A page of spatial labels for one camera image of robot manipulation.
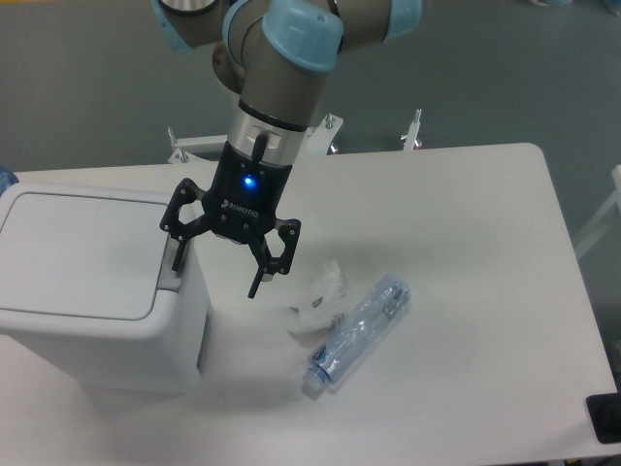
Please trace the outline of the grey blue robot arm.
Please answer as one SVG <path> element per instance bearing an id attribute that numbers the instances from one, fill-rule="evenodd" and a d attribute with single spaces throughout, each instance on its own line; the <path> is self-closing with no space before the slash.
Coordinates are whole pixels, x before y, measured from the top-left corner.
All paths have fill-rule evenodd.
<path id="1" fill-rule="evenodd" d="M 340 54 L 412 32 L 419 1 L 155 1 L 172 47 L 221 43 L 243 79 L 238 107 L 212 184 L 176 187 L 160 226 L 186 246 L 206 232 L 250 248 L 255 283 L 290 271 L 300 236 L 296 218 L 280 219 L 284 192 L 311 117 Z"/>

